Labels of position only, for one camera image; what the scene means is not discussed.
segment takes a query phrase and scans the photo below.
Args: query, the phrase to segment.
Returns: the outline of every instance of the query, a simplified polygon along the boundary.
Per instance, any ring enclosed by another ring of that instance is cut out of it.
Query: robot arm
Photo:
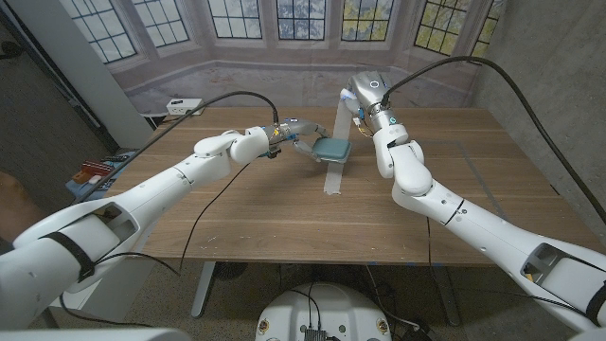
[[[67,289],[95,283],[130,251],[145,230],[194,188],[225,177],[229,158],[241,165],[278,149],[290,133],[323,132],[281,125],[275,134],[255,127],[206,138],[194,154],[122,194],[63,209],[30,227],[0,257],[0,330],[22,329]]]
[[[538,300],[569,327],[587,331],[606,326],[606,256],[525,231],[442,186],[424,166],[419,144],[406,143],[406,129],[380,104],[388,88],[379,73],[363,72],[349,80],[341,98],[352,114],[364,110],[370,117],[379,172],[384,178],[395,177],[394,201],[443,224],[529,295],[576,308],[581,314]]]

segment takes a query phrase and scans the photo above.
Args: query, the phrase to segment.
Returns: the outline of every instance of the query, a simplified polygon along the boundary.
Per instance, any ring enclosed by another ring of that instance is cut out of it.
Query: table leg
[[[193,306],[191,307],[191,316],[195,318],[202,317],[205,311],[205,303],[208,299],[208,294],[210,294],[210,281],[212,280],[213,270],[215,270],[215,261],[205,261],[200,280],[198,281],[196,297],[194,297]]]
[[[448,269],[445,266],[436,266],[434,267],[434,274],[436,274],[437,288],[446,319],[451,326],[459,326],[461,324],[461,317],[458,314],[455,290],[453,289],[451,277],[448,275]]]

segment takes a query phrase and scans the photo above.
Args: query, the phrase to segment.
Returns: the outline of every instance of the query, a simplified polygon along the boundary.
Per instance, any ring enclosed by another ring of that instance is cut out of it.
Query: electrical outlet
[[[181,116],[185,115],[187,110],[193,109],[202,103],[202,99],[171,99],[167,104],[169,115]],[[195,112],[193,115],[199,115],[202,109]]]

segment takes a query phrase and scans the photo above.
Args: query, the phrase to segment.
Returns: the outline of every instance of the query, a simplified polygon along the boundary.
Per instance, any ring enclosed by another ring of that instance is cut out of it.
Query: window pane
[[[131,41],[126,34],[114,37],[114,43],[116,43],[117,49],[122,54],[122,57],[128,57],[134,54],[133,45],[131,45]]]
[[[162,6],[159,2],[147,2],[146,3],[151,12],[151,17],[156,24],[166,23],[168,21],[167,16],[164,15],[164,11],[162,10]]]
[[[103,27],[103,23],[99,19],[98,15],[95,14],[93,16],[86,16],[84,17],[84,22],[93,33],[95,39],[100,40],[110,36],[105,27]]]
[[[357,26],[358,26],[358,22],[355,20],[344,21],[343,22],[343,34],[341,36],[341,39],[345,40],[345,41],[356,40]]]
[[[294,0],[294,18],[305,19],[305,18],[309,18],[309,17],[310,17],[310,1],[309,0]]]
[[[478,40],[484,43],[489,43],[490,37],[492,36],[495,27],[496,20],[487,18],[486,22],[484,23],[484,26],[482,27],[482,32],[480,32],[480,38]]]
[[[217,29],[217,37],[219,38],[231,38],[231,28],[229,27],[229,21],[227,18],[215,18],[215,28]]]
[[[360,12],[360,0],[345,0],[343,8],[343,19],[358,19]]]
[[[308,20],[294,20],[294,38],[295,39],[309,39],[309,21]]]
[[[218,38],[262,38],[257,0],[208,0],[208,5]]]
[[[277,0],[277,17],[292,18],[293,17],[293,1],[292,0]]]
[[[247,18],[258,18],[257,0],[241,0],[244,16]]]
[[[457,35],[446,33],[444,36],[444,43],[442,43],[442,48],[439,50],[443,54],[450,55],[453,53],[453,49],[455,48]]]
[[[136,5],[135,7],[136,7],[136,11],[139,13],[139,16],[141,17],[141,21],[143,22],[143,25],[145,25],[146,27],[153,25],[152,14],[148,10],[148,7],[145,4],[139,4],[139,5]]]
[[[444,32],[432,29],[432,36],[429,38],[429,44],[427,47],[429,49],[433,49],[434,51],[439,51],[442,46],[442,41],[444,41]]]
[[[278,19],[280,39],[294,39],[294,21],[293,19]]]
[[[370,40],[370,33],[372,33],[372,21],[360,21],[356,40]]]
[[[225,11],[225,3],[223,0],[208,0],[208,5],[210,5],[210,12],[212,16],[227,16],[227,12]]]
[[[107,58],[105,58],[105,55],[103,54],[103,50],[101,49],[101,46],[99,46],[98,43],[91,43],[91,46],[93,47],[95,52],[97,52],[97,55],[101,59],[101,61],[104,63],[107,63]]]
[[[244,19],[244,23],[246,24],[248,38],[261,37],[261,25],[259,19]]]
[[[448,27],[448,22],[451,20],[451,15],[453,15],[452,9],[447,9],[447,8],[439,9],[434,27],[442,29],[442,30],[446,30],[446,28]]]
[[[175,0],[138,1],[135,7],[156,47],[189,39]]]
[[[169,24],[158,25],[158,29],[160,30],[160,34],[162,34],[162,38],[164,38],[164,42],[166,44],[176,43],[177,40],[174,38]]]
[[[372,27],[372,37],[371,40],[385,40],[387,36],[387,22],[386,21],[376,21],[374,26]]]
[[[326,1],[325,0],[311,0],[310,1],[310,18],[312,19],[324,19]]]
[[[346,0],[341,40],[384,41],[392,5],[393,0]]]
[[[457,9],[467,10],[470,7],[471,1],[472,0],[458,0],[455,7]]]
[[[454,34],[459,34],[461,28],[463,27],[463,23],[465,23],[465,12],[455,10],[453,12],[453,17],[451,17],[451,23],[448,25],[448,31]]]
[[[501,16],[501,9],[503,8],[503,0],[493,0],[490,6],[489,17],[493,19],[499,19]]]
[[[438,5],[427,4],[427,7],[423,12],[423,19],[421,20],[421,23],[427,26],[432,26],[434,24],[434,21],[436,20],[438,9]]]
[[[91,31],[88,29],[88,27],[84,23],[84,20],[74,19],[74,23],[80,29],[80,32],[82,32],[82,34],[84,35],[84,38],[86,38],[86,41],[88,41],[90,43],[95,40],[95,38],[93,37],[93,34],[91,34]]]
[[[287,5],[285,1],[277,2],[279,39],[324,40],[325,1],[290,0],[289,3],[294,6]],[[280,21],[280,18],[287,16],[294,17],[294,21]]]
[[[234,38],[246,38],[244,19],[229,18],[229,25],[231,26],[231,34],[234,36]]]
[[[427,3],[415,45],[450,56],[465,24],[471,0],[436,0]]]
[[[324,40],[324,20],[310,21],[310,39]]]
[[[148,34],[150,34],[150,38],[153,41],[154,45],[156,45],[156,46],[164,45],[164,39],[162,39],[162,35],[160,34],[158,27],[156,27],[156,26],[148,27]]]
[[[227,6],[227,16],[229,17],[242,17],[242,7],[240,6],[240,0],[225,0]]]
[[[482,42],[475,43],[475,47],[473,48],[472,56],[474,57],[484,57],[486,54],[486,50],[489,48],[488,44],[484,44]]]
[[[90,0],[96,11],[112,9],[112,4],[109,0]]]
[[[61,0],[61,4],[103,63],[136,54],[109,0]]]
[[[362,0],[360,4],[360,19],[373,20],[375,18],[375,0]]]
[[[428,27],[421,26],[419,27],[419,33],[417,34],[417,41],[415,45],[421,47],[427,47],[429,43],[429,36],[432,34],[432,30]]]
[[[177,10],[177,4],[175,4],[174,0],[161,0],[160,4],[169,21],[181,20],[181,15],[179,15],[179,10]]]
[[[106,11],[101,13],[99,16],[101,17],[105,28],[107,28],[107,32],[109,32],[111,36],[124,33],[124,27],[117,19],[116,13],[114,11]]]
[[[108,62],[113,62],[122,59],[122,56],[120,56],[120,53],[118,52],[111,38],[98,41],[98,44],[99,46],[101,46],[103,53],[105,53],[105,57],[107,57]]]
[[[391,14],[391,5],[393,1],[391,0],[379,0],[377,1],[377,12],[375,15],[375,19],[377,20],[389,20],[389,15]]]
[[[183,42],[188,39],[186,29],[183,27],[183,23],[181,21],[170,23],[170,28],[172,28],[172,32],[177,38],[177,42]]]

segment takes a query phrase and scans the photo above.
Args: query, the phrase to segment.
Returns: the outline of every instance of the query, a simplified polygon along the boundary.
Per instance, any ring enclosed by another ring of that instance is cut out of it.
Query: teal sponge
[[[338,138],[318,138],[313,144],[313,153],[322,161],[345,163],[351,151],[351,143]]]

